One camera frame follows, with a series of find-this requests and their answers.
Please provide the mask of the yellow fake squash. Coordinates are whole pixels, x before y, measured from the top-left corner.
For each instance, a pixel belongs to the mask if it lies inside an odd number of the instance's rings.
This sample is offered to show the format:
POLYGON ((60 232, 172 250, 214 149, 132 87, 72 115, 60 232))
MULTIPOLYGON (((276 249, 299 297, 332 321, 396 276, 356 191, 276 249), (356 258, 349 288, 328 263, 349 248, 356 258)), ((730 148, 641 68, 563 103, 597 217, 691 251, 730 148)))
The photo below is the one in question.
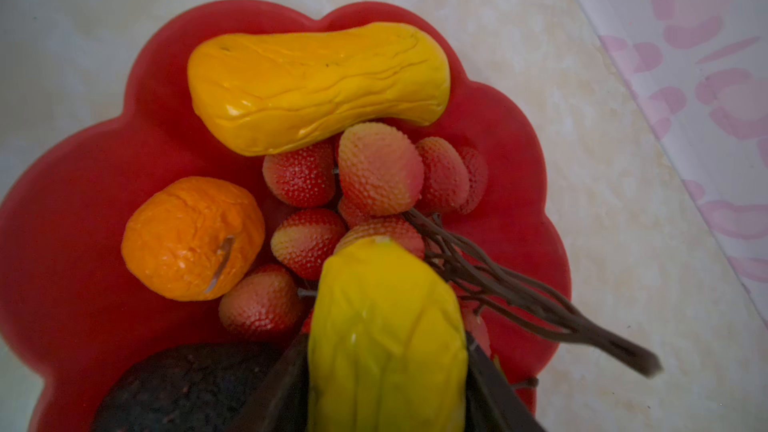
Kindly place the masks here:
POLYGON ((379 118, 427 126, 443 114, 451 91, 438 42, 393 22, 220 35, 193 50, 187 78, 196 115, 244 156, 298 150, 379 118))

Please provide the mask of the green yellow fake mango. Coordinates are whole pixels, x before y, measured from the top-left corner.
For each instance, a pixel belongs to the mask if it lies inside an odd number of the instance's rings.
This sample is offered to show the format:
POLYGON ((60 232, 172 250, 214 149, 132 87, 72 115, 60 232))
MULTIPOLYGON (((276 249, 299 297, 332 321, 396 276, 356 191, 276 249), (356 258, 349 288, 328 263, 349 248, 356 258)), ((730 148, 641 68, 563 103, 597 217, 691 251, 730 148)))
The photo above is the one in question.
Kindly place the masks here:
POLYGON ((326 260, 308 345, 310 431, 461 431, 468 351, 457 297, 385 236, 326 260))

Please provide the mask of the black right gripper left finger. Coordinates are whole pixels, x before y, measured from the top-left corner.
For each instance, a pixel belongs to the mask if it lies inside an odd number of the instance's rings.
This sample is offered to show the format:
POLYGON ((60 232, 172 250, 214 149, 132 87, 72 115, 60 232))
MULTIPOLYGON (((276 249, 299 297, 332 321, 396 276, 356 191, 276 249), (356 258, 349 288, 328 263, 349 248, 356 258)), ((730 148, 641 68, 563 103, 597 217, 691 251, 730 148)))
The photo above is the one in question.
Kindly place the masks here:
POLYGON ((300 334, 246 401, 228 431, 306 431, 308 334, 300 334))

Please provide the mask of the red lychee bunch with stem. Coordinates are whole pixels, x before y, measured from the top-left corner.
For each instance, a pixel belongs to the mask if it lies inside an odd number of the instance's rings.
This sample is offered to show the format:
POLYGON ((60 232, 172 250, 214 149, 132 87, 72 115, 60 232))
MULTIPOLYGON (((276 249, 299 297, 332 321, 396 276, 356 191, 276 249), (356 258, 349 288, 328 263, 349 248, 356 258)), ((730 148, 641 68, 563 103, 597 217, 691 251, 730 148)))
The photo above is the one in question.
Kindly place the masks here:
POLYGON ((494 261, 470 239, 449 231, 442 214, 470 214, 486 195, 485 156, 441 137, 409 139, 393 126, 355 125, 335 143, 319 142, 267 156, 268 189, 294 207, 274 231, 274 258, 307 281, 319 278, 335 252, 387 236, 423 259, 457 290, 464 320, 478 341, 491 310, 525 331, 557 343, 596 347, 651 377, 659 358, 586 318, 553 287, 494 261))

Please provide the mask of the orange fake tangerine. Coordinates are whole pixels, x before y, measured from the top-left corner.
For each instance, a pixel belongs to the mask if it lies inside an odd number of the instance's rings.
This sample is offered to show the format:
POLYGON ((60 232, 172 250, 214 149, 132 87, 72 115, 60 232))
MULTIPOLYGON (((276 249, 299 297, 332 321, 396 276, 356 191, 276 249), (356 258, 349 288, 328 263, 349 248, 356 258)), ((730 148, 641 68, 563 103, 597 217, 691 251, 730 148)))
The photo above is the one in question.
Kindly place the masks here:
POLYGON ((121 254, 127 269, 153 292, 176 301, 207 301, 240 282, 265 237, 263 214, 250 192, 192 176, 133 213, 121 254))

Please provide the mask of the dark fake avocado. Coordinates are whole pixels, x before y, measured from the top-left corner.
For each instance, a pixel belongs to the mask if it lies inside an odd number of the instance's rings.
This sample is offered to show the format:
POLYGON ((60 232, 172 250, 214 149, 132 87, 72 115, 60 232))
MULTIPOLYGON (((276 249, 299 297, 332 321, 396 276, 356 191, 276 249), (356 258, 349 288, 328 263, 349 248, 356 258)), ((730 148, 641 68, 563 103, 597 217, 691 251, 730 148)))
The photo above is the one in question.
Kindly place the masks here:
POLYGON ((200 343, 126 370, 102 399, 92 431, 224 431, 282 352, 258 343, 200 343))

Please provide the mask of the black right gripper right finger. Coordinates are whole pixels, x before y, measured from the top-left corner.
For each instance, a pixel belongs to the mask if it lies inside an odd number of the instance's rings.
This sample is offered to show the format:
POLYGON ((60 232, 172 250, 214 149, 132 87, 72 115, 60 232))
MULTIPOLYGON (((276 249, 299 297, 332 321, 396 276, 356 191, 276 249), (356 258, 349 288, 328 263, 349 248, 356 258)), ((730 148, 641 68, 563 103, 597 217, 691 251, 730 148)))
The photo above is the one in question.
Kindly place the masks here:
POLYGON ((480 348, 467 335, 465 431, 544 432, 545 428, 480 348))

